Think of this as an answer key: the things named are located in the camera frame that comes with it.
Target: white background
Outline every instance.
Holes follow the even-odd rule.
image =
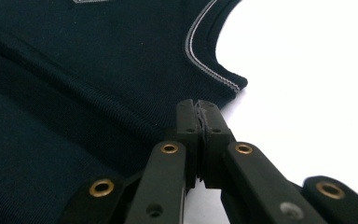
[[[238,141],[300,186],[327,175],[358,192],[358,0],[242,0],[216,54],[249,80],[223,109]],[[185,223],[228,223],[219,190],[191,191]]]

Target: stitched seam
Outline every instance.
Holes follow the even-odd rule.
[[[199,69],[201,69],[203,72],[208,74],[209,76],[213,77],[219,82],[222,82],[223,84],[229,86],[232,90],[234,90],[236,93],[240,91],[240,87],[233,83],[232,81],[228,80],[225,77],[220,76],[215,71],[213,71],[211,68],[209,68],[207,65],[203,64],[200,59],[196,57],[193,51],[193,39],[194,34],[196,33],[197,29],[200,26],[200,23],[204,19],[205,15],[211,10],[213,5],[217,2],[217,0],[212,0],[208,5],[201,11],[199,16],[196,18],[196,20],[193,22],[193,24],[190,27],[190,30],[188,31],[187,37],[186,37],[186,55],[190,61],[195,64]]]

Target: white contrast stitching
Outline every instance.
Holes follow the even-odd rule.
[[[188,31],[187,37],[186,37],[186,55],[190,59],[190,61],[195,64],[198,68],[200,68],[203,72],[208,74],[209,76],[213,77],[214,79],[224,83],[225,85],[229,86],[232,90],[234,90],[236,93],[240,91],[240,87],[233,83],[232,81],[226,79],[225,77],[220,76],[215,71],[213,71],[211,68],[203,64],[194,54],[193,51],[193,38],[194,34],[196,33],[201,21],[205,17],[205,15],[208,13],[208,11],[213,7],[213,5],[217,2],[217,0],[212,0],[208,5],[201,11],[199,16],[196,18],[196,20],[193,22],[193,24],[190,27],[190,30]]]

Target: white surface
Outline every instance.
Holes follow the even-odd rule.
[[[358,0],[242,0],[216,50],[249,85],[223,114],[285,177],[327,175],[358,192]],[[228,223],[218,190],[186,198],[186,224]]]

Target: navy fabric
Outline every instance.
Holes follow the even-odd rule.
[[[0,0],[0,223],[56,221],[88,179],[142,170],[178,102],[234,99],[214,47],[236,3]]]

